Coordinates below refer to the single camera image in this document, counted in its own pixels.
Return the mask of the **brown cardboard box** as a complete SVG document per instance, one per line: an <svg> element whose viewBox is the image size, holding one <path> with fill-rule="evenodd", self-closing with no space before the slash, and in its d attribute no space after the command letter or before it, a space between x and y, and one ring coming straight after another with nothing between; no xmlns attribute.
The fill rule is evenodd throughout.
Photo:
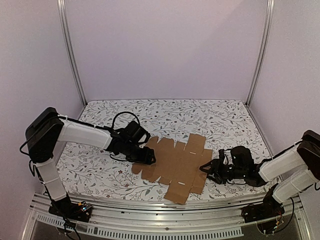
<svg viewBox="0 0 320 240"><path fill-rule="evenodd" d="M191 133L187 143L174 142L171 138L151 137L146 146L153 149L156 163L151 165L134 163L133 174L151 183L168 185L164 198L184 205L190 193L201 194L206 175L200 166L212 159L213 151L205 148L206 137Z"/></svg>

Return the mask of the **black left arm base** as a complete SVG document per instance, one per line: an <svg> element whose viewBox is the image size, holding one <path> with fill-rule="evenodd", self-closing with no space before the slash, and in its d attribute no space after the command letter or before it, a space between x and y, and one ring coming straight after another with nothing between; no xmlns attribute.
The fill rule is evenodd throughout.
<svg viewBox="0 0 320 240"><path fill-rule="evenodd" d="M66 219L88 223L93 210L93 205L85 201L71 202L67 196L58 201L51 201L48 212L52 215L65 217Z"/></svg>

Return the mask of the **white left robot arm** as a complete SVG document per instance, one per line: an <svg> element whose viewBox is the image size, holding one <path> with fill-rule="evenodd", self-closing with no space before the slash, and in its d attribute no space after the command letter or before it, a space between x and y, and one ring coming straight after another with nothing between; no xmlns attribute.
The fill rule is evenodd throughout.
<svg viewBox="0 0 320 240"><path fill-rule="evenodd" d="M67 192L53 161L57 142L71 142L93 146L114 155L122 154L126 161L144 165L156 162L155 151L145 144L151 135L132 120L126 127L99 126L60 115L53 107L46 108L26 129L26 155L55 201L55 209L63 216L74 213L74 205L66 200Z"/></svg>

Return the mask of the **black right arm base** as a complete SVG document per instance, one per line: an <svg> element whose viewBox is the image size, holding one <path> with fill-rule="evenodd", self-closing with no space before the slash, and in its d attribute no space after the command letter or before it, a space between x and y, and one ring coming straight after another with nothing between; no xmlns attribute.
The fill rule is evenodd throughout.
<svg viewBox="0 0 320 240"><path fill-rule="evenodd" d="M285 213L283 205L273 198L273 193L277 186L278 183L268 190L262 203L249 204L241 209L241 216L244 218L245 223L265 220Z"/></svg>

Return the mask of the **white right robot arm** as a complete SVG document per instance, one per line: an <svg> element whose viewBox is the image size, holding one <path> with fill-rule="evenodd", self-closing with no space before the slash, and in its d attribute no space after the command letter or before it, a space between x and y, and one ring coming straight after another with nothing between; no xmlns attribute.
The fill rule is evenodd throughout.
<svg viewBox="0 0 320 240"><path fill-rule="evenodd" d="M291 172L291 176L271 190L271 198L259 206L262 218L269 218L278 210L278 204L301 193L320 181L320 135L312 130L303 133L301 140L277 155L255 163L251 151L244 146L229 150L231 163L225 164L225 150L219 157L200 166L200 171L216 184L244 180L251 187L262 187L275 178Z"/></svg>

